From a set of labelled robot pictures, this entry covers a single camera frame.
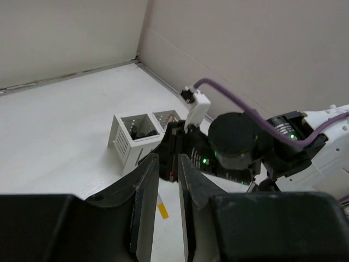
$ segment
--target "white wall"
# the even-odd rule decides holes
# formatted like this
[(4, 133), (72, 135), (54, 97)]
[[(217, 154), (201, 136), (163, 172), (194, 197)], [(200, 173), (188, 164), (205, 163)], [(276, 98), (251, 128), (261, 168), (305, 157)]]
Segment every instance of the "white wall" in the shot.
[(264, 116), (349, 103), (347, 0), (151, 1), (140, 60), (177, 90), (214, 78)]
[(147, 2), (0, 1), (0, 88), (135, 58)]

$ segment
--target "purple cable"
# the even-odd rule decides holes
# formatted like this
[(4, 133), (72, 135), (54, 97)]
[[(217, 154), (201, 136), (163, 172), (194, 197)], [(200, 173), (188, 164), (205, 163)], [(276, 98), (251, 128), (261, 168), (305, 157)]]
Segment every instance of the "purple cable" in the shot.
[(294, 147), (300, 147), (303, 148), (310, 143), (312, 143), (316, 137), (323, 131), (325, 128), (330, 126), (331, 124), (337, 122), (338, 120), (344, 119), (346, 117), (349, 117), (349, 112), (343, 113), (340, 115), (337, 115), (326, 122), (322, 123), (318, 128), (316, 128), (306, 139), (304, 140), (292, 140), (282, 134), (280, 134), (268, 121), (263, 119), (261, 115), (253, 108), (251, 108), (248, 104), (243, 102), (240, 98), (235, 96), (233, 93), (228, 91), (226, 88), (224, 88), (219, 83), (213, 81), (209, 78), (203, 78), (200, 79), (198, 82), (196, 82), (193, 87), (195, 89), (198, 89), (202, 84), (208, 84), (215, 88), (218, 92), (225, 95), (227, 98), (232, 100), (238, 107), (240, 107), (242, 110), (245, 111), (245, 113), (251, 117), (260, 127), (262, 127), (265, 131), (267, 131), (270, 135), (275, 137), (276, 139), (280, 140), (281, 142)]

